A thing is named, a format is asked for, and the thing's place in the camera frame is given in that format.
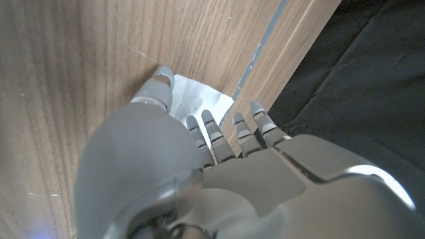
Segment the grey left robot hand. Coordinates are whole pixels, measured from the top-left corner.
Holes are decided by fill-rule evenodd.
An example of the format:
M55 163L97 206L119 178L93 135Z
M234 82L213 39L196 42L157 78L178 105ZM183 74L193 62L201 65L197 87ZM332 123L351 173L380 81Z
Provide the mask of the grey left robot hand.
M290 137L258 102L260 145L234 114L237 157L206 127L169 113L174 73L159 66L88 140L74 203L79 238L423 238L404 188L370 161L312 135Z

